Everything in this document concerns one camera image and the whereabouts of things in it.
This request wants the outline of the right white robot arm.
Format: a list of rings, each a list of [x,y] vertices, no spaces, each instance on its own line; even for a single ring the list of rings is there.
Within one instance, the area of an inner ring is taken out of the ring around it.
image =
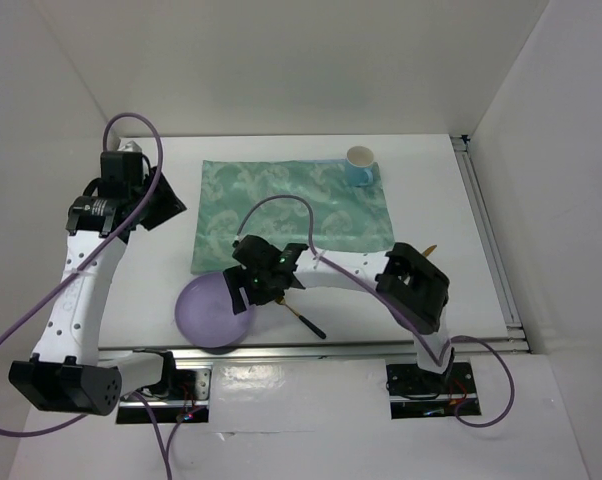
[[[417,379],[429,392],[452,379],[454,353],[445,327],[450,280],[422,253],[397,242],[389,251],[352,253],[290,243],[278,249],[261,237],[234,242],[236,266],[223,271],[232,310],[262,306],[290,289],[337,288],[371,294],[416,342]]]

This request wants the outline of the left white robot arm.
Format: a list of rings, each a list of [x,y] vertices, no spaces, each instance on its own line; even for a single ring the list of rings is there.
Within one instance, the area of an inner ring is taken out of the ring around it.
[[[185,205],[164,175],[130,141],[100,156],[93,179],[68,211],[62,279],[45,330],[27,361],[15,361],[9,382],[40,411],[107,416],[119,399],[145,389],[157,399],[177,390],[174,357],[136,348],[99,358],[99,335],[110,286],[137,226],[152,230]]]

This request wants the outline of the blue mug white inside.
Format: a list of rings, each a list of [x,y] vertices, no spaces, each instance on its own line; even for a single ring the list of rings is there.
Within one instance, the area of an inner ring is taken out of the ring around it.
[[[352,187],[367,187],[374,181],[373,152],[364,146],[351,147],[346,153],[345,174]]]

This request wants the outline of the green patterned cloth napkin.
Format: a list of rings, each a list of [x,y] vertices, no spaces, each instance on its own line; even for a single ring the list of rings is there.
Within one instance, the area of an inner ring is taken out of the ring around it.
[[[234,265],[236,234],[277,248],[314,243],[327,250],[374,252],[395,242],[377,167],[367,187],[347,182],[343,160],[204,161],[191,272]]]

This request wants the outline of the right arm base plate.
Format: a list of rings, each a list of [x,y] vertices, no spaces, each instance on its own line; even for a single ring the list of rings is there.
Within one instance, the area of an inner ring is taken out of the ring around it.
[[[468,362],[455,362],[447,373],[421,370],[416,364],[388,364],[386,389],[391,396],[408,400],[436,400],[447,395],[469,397],[477,393]]]

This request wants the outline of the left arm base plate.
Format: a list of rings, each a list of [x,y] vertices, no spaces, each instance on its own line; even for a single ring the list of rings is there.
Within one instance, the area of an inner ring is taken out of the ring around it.
[[[209,366],[178,367],[169,386],[142,387],[136,392],[153,408],[176,408],[183,412],[208,405],[211,380],[212,369]]]

